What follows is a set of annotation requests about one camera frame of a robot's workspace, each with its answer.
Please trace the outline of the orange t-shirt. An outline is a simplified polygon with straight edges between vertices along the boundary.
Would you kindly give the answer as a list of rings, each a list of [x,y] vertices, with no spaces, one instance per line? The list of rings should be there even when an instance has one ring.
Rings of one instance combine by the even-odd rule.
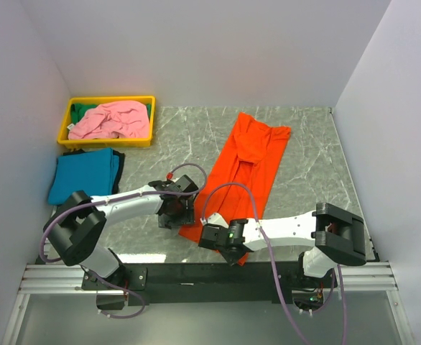
[[[203,214],[217,212],[225,221],[261,218],[290,135],[288,126],[268,126],[240,113],[195,199],[196,223],[182,226],[179,235],[198,242]]]

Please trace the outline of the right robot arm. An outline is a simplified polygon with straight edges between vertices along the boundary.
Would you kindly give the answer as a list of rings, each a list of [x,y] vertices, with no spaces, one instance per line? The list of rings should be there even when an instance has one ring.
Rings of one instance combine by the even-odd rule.
[[[229,265],[262,249],[305,247],[295,271],[305,287],[313,286],[337,265],[366,264],[364,220],[330,203],[317,203],[314,211],[284,218],[226,222],[213,213],[202,224],[198,246],[219,252]]]

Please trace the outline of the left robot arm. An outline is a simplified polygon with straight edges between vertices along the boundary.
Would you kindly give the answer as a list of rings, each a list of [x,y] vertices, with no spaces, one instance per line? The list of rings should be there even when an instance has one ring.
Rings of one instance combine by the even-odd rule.
[[[158,216],[158,225],[173,229],[191,225],[198,186],[187,176],[152,181],[125,193],[89,196],[74,192],[46,223],[43,232],[67,266],[94,272],[105,287],[129,283],[117,255],[98,241],[104,229],[137,216]]]

